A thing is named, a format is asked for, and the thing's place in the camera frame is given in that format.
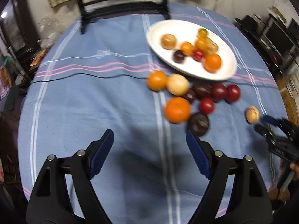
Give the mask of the small red tomato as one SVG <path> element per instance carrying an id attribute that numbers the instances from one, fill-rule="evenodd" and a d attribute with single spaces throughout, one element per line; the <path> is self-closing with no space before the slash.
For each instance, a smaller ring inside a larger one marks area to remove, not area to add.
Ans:
<path id="1" fill-rule="evenodd" d="M 200 101 L 199 110 L 205 114 L 211 114 L 214 111 L 214 102 L 210 98 L 203 98 Z"/>

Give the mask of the pale peach fruit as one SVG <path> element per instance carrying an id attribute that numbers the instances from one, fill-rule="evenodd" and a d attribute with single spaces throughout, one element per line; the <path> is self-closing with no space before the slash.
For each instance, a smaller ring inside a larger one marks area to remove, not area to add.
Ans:
<path id="1" fill-rule="evenodd" d="M 210 38 L 206 38 L 206 45 L 207 45 L 206 52 L 209 54 L 217 53 L 219 50 L 219 46 Z"/>

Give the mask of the small green-yellow fruit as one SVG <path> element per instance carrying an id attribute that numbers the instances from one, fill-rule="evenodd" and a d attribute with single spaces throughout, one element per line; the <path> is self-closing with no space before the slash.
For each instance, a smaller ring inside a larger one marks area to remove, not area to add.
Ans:
<path id="1" fill-rule="evenodd" d="M 197 37 L 198 38 L 207 38 L 208 37 L 208 31 L 205 28 L 199 29 Z"/>

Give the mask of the small red fruit on plate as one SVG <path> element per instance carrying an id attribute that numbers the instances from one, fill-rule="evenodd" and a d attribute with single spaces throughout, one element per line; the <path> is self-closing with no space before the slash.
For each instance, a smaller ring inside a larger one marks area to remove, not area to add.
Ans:
<path id="1" fill-rule="evenodd" d="M 202 50 L 194 50 L 192 58 L 197 62 L 201 62 L 205 58 L 205 54 Z"/>

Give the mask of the blue striped tablecloth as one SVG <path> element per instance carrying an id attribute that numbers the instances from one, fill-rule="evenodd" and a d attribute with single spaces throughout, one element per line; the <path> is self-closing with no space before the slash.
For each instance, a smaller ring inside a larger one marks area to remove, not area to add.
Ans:
<path id="1" fill-rule="evenodd" d="M 275 118 L 286 116 L 265 62 L 222 15 L 177 3 L 169 8 L 174 19 L 217 34 L 237 59 L 237 73 L 229 83 L 239 86 L 241 98 L 233 104 L 216 104 L 203 139 L 230 157 L 251 155 L 266 187 L 273 187 L 280 159 L 245 119 L 249 106 Z M 162 19 L 159 14 L 100 19 L 85 33 L 76 20 L 50 49 L 28 89 L 20 117 L 19 167 L 27 198 L 50 154 L 71 156 L 111 129 L 113 147 L 92 180 L 111 221 L 189 221 L 208 180 L 199 173 L 186 145 L 186 124 L 164 118 L 170 93 L 151 91 L 145 82 L 154 70 L 174 72 L 152 52 L 145 36 Z"/>

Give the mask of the orange fruit beside pale fruit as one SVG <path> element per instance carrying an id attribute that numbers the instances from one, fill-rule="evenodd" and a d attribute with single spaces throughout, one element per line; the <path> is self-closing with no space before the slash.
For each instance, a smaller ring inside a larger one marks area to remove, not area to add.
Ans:
<path id="1" fill-rule="evenodd" d="M 153 91 L 162 91 L 166 88 L 168 76 L 163 71 L 152 72 L 147 78 L 147 86 Z"/>

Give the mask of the yellow-orange fruit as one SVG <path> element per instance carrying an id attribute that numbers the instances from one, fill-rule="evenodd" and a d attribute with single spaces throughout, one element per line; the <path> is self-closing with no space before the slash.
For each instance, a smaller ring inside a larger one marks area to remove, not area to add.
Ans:
<path id="1" fill-rule="evenodd" d="M 207 38 L 197 38 L 195 41 L 195 47 L 198 50 L 202 50 L 205 53 L 209 52 L 209 46 L 207 43 Z"/>

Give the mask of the large orange mandarin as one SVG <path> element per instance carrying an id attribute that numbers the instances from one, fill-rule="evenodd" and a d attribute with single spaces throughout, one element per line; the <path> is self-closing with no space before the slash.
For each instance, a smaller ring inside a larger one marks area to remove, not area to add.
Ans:
<path id="1" fill-rule="evenodd" d="M 222 66 L 222 59 L 218 54 L 207 54 L 205 61 L 203 62 L 203 67 L 206 71 L 210 73 L 216 73 Z"/>

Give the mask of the large red tomato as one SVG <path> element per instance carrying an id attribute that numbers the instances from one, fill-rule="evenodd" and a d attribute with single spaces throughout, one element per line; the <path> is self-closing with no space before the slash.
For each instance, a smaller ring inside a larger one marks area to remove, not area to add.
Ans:
<path id="1" fill-rule="evenodd" d="M 241 90 L 236 84 L 230 84 L 226 87 L 228 94 L 226 95 L 226 101 L 228 103 L 235 103 L 240 99 Z"/>

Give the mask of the small orange fruit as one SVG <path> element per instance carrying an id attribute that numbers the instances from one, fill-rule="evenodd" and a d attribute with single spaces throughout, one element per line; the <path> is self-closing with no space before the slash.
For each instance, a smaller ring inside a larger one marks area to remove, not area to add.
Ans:
<path id="1" fill-rule="evenodd" d="M 182 50 L 186 56 L 191 56 L 193 54 L 193 51 L 195 50 L 195 47 L 190 42 L 184 41 L 180 45 L 180 50 Z"/>

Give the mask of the tan striped fruit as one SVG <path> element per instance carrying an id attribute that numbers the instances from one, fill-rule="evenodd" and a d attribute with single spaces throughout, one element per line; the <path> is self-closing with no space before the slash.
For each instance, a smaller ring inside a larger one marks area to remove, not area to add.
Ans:
<path id="1" fill-rule="evenodd" d="M 250 106 L 245 111 L 245 117 L 249 124 L 254 124 L 259 121 L 259 110 L 255 106 Z"/>

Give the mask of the dark cherry on plate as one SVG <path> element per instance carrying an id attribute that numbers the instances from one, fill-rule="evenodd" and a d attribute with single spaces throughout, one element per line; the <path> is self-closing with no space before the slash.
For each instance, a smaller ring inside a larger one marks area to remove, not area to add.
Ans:
<path id="1" fill-rule="evenodd" d="M 181 64 L 185 61 L 186 55 L 182 50 L 176 50 L 173 53 L 173 61 L 177 64 Z"/>

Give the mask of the dark brown oblong fruit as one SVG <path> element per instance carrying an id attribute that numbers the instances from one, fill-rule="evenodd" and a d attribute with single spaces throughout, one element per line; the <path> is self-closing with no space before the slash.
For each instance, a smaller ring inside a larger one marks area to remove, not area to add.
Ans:
<path id="1" fill-rule="evenodd" d="M 212 87 L 209 85 L 196 83 L 192 86 L 192 90 L 199 100 L 212 97 Z"/>

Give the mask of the pale yellow round fruit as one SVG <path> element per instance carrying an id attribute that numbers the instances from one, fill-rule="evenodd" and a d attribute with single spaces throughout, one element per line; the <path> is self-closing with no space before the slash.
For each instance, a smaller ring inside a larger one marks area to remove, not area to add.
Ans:
<path id="1" fill-rule="evenodd" d="M 171 74 L 166 86 L 168 92 L 175 96 L 182 96 L 189 90 L 189 81 L 180 74 Z"/>

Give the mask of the dark purple mangosteen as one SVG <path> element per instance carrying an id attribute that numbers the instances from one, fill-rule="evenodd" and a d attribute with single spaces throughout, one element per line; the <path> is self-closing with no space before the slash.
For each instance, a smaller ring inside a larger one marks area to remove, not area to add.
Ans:
<path id="1" fill-rule="evenodd" d="M 197 136 L 205 135 L 210 129 L 210 120 L 207 114 L 204 112 L 192 114 L 187 122 L 187 129 L 194 131 Z"/>

